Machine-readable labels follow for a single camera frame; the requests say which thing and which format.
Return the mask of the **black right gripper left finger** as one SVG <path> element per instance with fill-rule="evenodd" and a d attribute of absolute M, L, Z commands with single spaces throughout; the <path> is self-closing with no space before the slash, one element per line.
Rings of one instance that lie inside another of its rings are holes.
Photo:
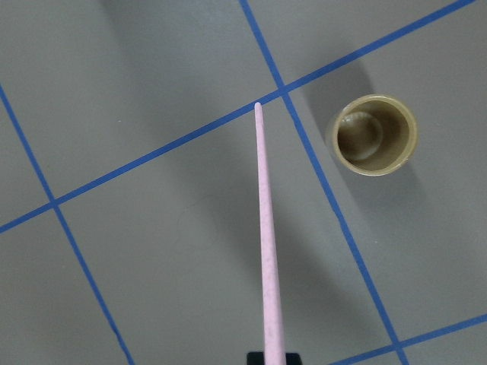
<path fill-rule="evenodd" d="M 264 365 L 265 358 L 262 351 L 252 351 L 247 353 L 246 365 Z"/>

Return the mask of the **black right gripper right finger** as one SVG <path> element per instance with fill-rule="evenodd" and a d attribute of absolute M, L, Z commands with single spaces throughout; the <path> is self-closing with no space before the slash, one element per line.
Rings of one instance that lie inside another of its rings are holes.
<path fill-rule="evenodd" d="M 286 353 L 285 354 L 286 365 L 301 365 L 301 356 L 298 353 Z"/>

